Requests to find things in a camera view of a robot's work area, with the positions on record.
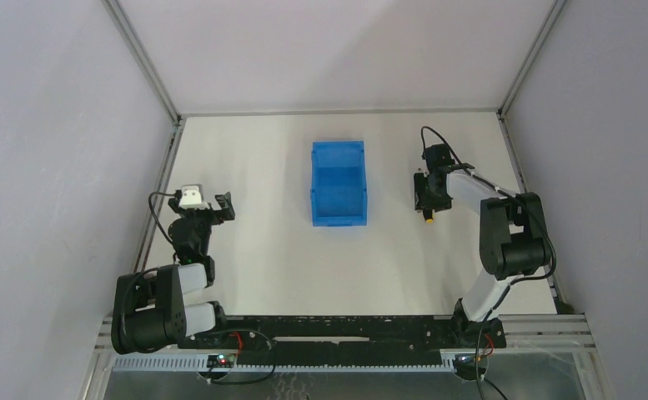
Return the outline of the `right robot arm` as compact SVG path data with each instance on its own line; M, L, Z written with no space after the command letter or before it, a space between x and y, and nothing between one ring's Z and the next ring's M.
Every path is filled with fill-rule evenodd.
M538 270L555 267L542 200L533 192L512 193L485 179L468 164L416 172L414 209L424 220L463 203L480 221L482 271L455 304L451 318L461 342L483 336L495 323L500 305L519 283L540 279Z

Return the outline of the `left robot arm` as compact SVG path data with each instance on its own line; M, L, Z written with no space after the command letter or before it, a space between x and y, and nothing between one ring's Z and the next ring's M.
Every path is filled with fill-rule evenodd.
M226 316L219 302L188 305L184 300L189 293L213 286L215 261L208 253L213 227L235 218L230 192L215 200L217 208L194 188L168 195L168 206L177 218L159 230L173 248L173 261L118 278L111 326L117 353L190 346L198 335L224 328Z

